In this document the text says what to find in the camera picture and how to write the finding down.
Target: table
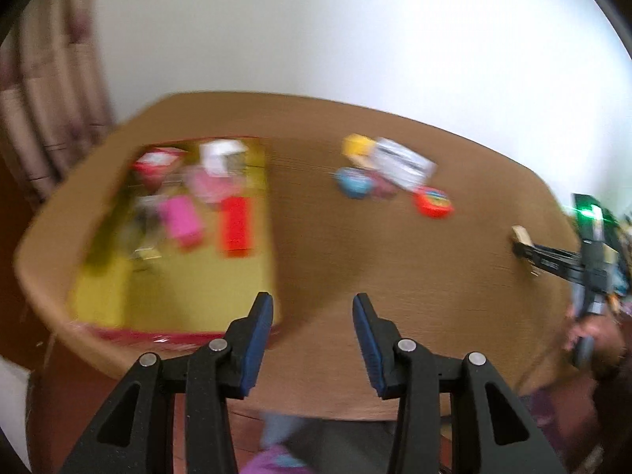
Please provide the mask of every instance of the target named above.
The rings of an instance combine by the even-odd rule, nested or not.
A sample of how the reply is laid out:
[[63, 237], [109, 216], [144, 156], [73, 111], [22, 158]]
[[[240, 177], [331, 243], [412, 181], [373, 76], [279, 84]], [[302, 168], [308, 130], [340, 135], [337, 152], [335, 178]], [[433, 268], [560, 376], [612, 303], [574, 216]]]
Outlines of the table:
[[[450, 196], [448, 219], [421, 216], [401, 191], [391, 201], [347, 199], [331, 174], [342, 138], [385, 136], [427, 156], [431, 184]], [[555, 346], [570, 297], [554, 276], [533, 276], [511, 253], [511, 226], [573, 249], [576, 238], [548, 187], [529, 169], [467, 139], [375, 110], [298, 96], [175, 94], [122, 124], [70, 174], [34, 219], [15, 269], [44, 323], [75, 353], [121, 376], [143, 352], [71, 322], [68, 292], [92, 235], [141, 145], [208, 136], [265, 137], [282, 306], [247, 404], [344, 419], [394, 418], [369, 385], [352, 324], [352, 297], [435, 353], [482, 351], [528, 392], [564, 375]], [[445, 401], [442, 409], [447, 410]]]

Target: yellow tray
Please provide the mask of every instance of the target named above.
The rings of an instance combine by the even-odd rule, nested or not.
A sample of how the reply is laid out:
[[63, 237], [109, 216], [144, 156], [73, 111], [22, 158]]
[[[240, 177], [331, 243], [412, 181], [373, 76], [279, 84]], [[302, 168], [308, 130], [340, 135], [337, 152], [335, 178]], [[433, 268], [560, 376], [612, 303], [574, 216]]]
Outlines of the yellow tray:
[[[133, 201], [124, 184], [96, 232], [71, 292], [70, 310], [78, 323], [112, 340], [182, 348], [221, 336], [231, 321], [248, 313], [259, 291], [274, 296], [265, 150], [259, 139], [241, 140], [248, 147], [242, 196], [250, 199], [249, 254], [226, 256], [219, 244], [219, 211], [192, 196], [205, 226], [202, 245], [184, 252], [164, 238], [157, 248], [159, 258], [132, 259], [118, 239]], [[201, 142], [170, 146], [188, 151], [185, 163], [195, 164]], [[274, 325], [280, 322], [278, 310], [275, 304]]]

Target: triangular cutout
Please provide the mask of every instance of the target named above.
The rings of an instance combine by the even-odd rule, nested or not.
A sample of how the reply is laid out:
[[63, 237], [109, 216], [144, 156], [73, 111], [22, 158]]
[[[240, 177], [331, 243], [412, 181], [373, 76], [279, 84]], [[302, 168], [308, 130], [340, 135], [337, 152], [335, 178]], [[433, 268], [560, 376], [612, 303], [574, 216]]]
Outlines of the triangular cutout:
[[139, 392], [138, 383], [127, 389], [97, 434], [97, 440], [101, 444], [111, 444], [120, 448], [126, 448], [130, 444]]
[[527, 440], [529, 431], [498, 387], [493, 383], [487, 383], [485, 393], [487, 394], [489, 413], [492, 417], [496, 444], [506, 446]]

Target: beige curtain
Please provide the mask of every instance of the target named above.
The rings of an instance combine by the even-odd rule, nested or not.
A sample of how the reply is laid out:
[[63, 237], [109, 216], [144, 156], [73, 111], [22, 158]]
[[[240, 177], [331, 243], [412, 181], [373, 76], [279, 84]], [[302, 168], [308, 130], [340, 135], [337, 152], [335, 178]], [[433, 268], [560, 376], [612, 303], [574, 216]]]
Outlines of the beige curtain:
[[0, 150], [34, 205], [112, 126], [92, 0], [31, 0], [0, 47]]

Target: red round object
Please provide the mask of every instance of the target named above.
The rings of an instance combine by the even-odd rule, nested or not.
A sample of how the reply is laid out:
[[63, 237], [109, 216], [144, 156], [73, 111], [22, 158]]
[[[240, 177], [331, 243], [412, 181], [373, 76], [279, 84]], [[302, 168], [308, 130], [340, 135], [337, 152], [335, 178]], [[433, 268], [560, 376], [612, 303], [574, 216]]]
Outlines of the red round object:
[[445, 217], [454, 210], [448, 195], [432, 187], [419, 187], [415, 191], [415, 201], [419, 212], [430, 217]]

